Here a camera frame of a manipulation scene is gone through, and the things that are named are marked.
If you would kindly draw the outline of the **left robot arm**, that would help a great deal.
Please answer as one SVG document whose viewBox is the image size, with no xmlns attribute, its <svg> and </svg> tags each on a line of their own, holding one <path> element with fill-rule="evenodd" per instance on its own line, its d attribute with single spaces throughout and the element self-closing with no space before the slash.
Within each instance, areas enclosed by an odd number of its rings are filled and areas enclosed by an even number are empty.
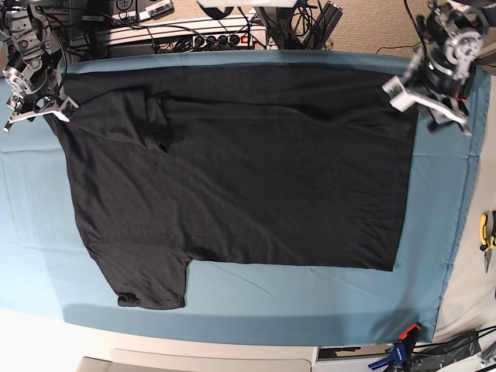
<svg viewBox="0 0 496 372">
<path fill-rule="evenodd" d="M 456 123 L 471 134 L 466 101 L 476 74 L 476 61 L 491 28 L 494 1 L 430 1 L 429 14 L 413 19 L 421 46 L 401 83 L 412 103 L 428 109 L 430 132 Z"/>
</svg>

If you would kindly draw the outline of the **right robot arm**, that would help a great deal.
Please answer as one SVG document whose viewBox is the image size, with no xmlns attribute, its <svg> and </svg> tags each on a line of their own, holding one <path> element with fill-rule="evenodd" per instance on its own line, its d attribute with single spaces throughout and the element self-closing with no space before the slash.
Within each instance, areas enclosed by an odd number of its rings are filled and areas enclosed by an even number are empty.
<svg viewBox="0 0 496 372">
<path fill-rule="evenodd" d="M 1 34 L 11 48 L 2 76 L 12 91 L 3 130 L 45 115 L 70 122 L 79 104 L 64 91 L 67 55 L 41 3 L 2 1 Z"/>
</svg>

